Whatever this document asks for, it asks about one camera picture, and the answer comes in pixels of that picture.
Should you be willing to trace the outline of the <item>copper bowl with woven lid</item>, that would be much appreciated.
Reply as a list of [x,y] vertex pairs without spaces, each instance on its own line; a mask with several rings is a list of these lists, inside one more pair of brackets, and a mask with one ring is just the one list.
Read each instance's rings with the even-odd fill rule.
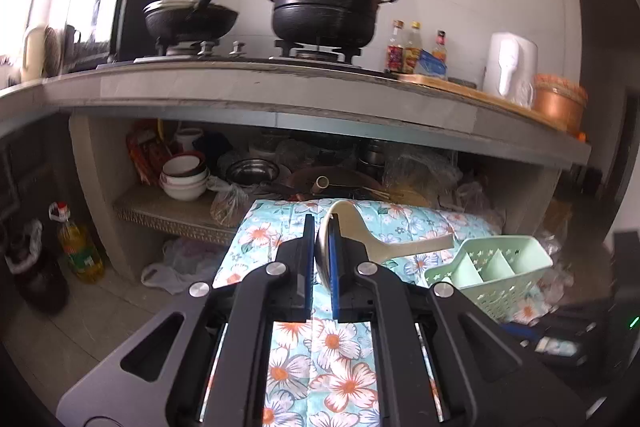
[[533,110],[560,124],[574,136],[580,133],[588,93],[564,77],[538,74],[534,79]]

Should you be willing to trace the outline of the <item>black gas stove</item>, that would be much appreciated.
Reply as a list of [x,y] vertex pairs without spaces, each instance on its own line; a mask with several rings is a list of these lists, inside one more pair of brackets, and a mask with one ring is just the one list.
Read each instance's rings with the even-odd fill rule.
[[250,56],[244,50],[245,43],[235,40],[228,53],[220,49],[220,41],[181,41],[175,46],[165,46],[157,40],[155,54],[133,58],[130,61],[111,61],[99,65],[99,68],[125,65],[148,64],[186,64],[186,63],[239,63],[239,64],[281,64],[284,66],[302,66],[331,72],[356,72],[386,79],[398,79],[397,72],[381,72],[367,69],[355,63],[361,55],[361,49],[307,46],[297,42],[277,39],[274,52],[267,57]]

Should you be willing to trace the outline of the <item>blue salt packet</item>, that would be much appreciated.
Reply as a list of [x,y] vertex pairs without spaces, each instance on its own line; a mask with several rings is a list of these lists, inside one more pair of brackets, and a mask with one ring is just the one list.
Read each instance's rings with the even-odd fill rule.
[[446,79],[447,66],[443,61],[439,60],[439,58],[422,50],[416,61],[416,66],[414,66],[414,73],[426,77]]

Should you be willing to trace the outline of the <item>black wok with lid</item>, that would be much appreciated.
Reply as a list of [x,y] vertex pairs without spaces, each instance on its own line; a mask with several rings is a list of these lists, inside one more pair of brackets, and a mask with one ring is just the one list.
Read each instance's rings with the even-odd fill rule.
[[143,9],[145,25],[164,46],[215,41],[227,35],[239,13],[213,0],[157,0]]

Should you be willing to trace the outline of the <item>sauce bottle red cap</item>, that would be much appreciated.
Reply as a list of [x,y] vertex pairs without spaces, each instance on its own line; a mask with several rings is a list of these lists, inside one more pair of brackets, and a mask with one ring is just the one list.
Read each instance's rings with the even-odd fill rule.
[[446,48],[446,31],[437,31],[434,48],[432,49],[432,55],[438,63],[439,75],[442,78],[447,77],[447,48]]

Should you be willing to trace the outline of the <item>stack of white bowls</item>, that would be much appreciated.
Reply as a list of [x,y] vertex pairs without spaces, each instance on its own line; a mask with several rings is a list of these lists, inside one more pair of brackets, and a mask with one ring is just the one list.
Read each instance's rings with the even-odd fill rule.
[[165,162],[160,188],[172,199],[193,202],[207,191],[208,178],[205,156],[196,150],[188,150]]

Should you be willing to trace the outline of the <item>large black stock pot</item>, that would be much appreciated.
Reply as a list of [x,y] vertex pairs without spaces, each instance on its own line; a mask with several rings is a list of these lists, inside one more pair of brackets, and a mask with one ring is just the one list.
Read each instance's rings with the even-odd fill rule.
[[361,49],[373,39],[378,7],[398,0],[270,0],[271,27],[283,41]]

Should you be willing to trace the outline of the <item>grey concrete counter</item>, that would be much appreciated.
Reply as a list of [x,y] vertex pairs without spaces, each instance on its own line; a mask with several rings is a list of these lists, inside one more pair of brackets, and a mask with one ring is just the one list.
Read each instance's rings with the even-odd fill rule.
[[1,133],[58,112],[351,135],[567,169],[590,147],[536,121],[420,84],[281,64],[125,65],[1,92]]

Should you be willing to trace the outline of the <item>green plastic utensil caddy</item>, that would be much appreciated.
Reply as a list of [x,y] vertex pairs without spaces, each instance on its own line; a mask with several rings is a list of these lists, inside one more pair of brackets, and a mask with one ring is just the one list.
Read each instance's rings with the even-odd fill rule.
[[428,269],[428,287],[447,282],[495,321],[505,319],[553,265],[533,236],[465,239],[446,265]]

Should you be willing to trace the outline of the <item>cooking oil bottle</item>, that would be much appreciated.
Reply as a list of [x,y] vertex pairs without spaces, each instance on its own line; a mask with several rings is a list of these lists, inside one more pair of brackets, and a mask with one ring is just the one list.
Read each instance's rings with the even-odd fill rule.
[[104,264],[89,231],[76,223],[66,202],[52,202],[48,213],[70,271],[81,282],[98,283],[104,275]]

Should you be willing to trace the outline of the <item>wooden cutting board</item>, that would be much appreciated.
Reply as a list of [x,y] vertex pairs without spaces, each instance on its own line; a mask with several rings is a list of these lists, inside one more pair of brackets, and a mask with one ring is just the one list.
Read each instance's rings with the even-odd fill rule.
[[464,98],[465,101],[473,101],[491,107],[500,108],[508,113],[518,115],[529,120],[536,121],[538,124],[544,124],[552,129],[568,133],[565,124],[561,124],[559,121],[535,112],[533,109],[506,101],[504,98],[500,98],[500,96],[493,96],[483,91],[478,91],[477,89],[460,86],[460,84],[435,77],[401,74],[398,79],[404,83],[420,84],[420,86],[437,91],[459,95],[461,98]]

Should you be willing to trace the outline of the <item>steel bowl under counter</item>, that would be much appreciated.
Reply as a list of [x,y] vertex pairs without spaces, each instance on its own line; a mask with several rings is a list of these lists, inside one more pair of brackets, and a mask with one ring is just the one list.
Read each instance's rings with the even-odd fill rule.
[[227,180],[242,186],[271,183],[280,176],[280,168],[264,158],[245,158],[235,161],[226,170]]

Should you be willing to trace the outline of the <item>floral blue tablecloth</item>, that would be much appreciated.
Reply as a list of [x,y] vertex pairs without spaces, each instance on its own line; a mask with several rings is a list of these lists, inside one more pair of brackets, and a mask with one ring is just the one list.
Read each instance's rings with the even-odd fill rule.
[[[319,202],[269,202],[258,200],[241,220],[239,232],[232,239],[228,254],[215,275],[213,288],[239,283],[252,270],[265,272],[275,262],[277,249],[290,239],[303,235],[305,216],[314,216],[316,231],[333,199]],[[444,262],[439,254],[420,254],[389,261],[387,264],[406,282],[416,282],[425,268],[418,261],[434,260],[433,267]],[[329,289],[320,283],[314,268],[311,317],[306,322],[273,322],[265,372],[266,390],[257,396],[256,411],[249,426],[391,426],[388,406],[380,409],[375,380],[371,324],[365,319],[338,324],[332,319]],[[542,425],[542,391],[526,378],[504,383],[489,390],[480,405],[496,405],[496,413],[487,413],[477,426]],[[328,406],[330,398],[341,395],[344,407]],[[533,419],[518,423],[508,421],[506,413],[530,413]]]

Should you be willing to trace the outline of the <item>white plastic bag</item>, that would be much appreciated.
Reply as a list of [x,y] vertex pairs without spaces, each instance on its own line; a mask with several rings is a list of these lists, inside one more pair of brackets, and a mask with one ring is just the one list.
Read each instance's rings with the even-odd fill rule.
[[177,237],[169,239],[162,248],[163,259],[147,265],[141,273],[141,284],[179,295],[193,283],[213,280],[227,248]]

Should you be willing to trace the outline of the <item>white electric kettle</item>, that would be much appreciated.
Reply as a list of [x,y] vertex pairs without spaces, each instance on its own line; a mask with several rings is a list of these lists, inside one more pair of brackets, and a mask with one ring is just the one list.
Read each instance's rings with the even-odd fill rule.
[[531,108],[538,48],[533,41],[511,34],[491,35],[482,90],[518,106]]

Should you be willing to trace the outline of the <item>sauce bottle yellow cap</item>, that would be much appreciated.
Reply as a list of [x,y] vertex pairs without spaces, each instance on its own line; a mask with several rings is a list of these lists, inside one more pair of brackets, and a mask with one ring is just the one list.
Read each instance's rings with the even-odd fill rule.
[[413,74],[416,69],[416,64],[419,62],[419,58],[422,52],[422,39],[421,39],[421,23],[416,20],[411,23],[410,30],[407,35],[405,51],[404,51],[404,66],[402,71],[405,74]]

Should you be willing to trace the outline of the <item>sauce bottle red label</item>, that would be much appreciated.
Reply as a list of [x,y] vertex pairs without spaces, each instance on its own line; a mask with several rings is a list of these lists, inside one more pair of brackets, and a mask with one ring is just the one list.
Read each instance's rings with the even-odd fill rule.
[[404,69],[404,44],[402,43],[402,32],[404,22],[394,20],[390,41],[386,46],[385,70],[393,74],[401,74]]

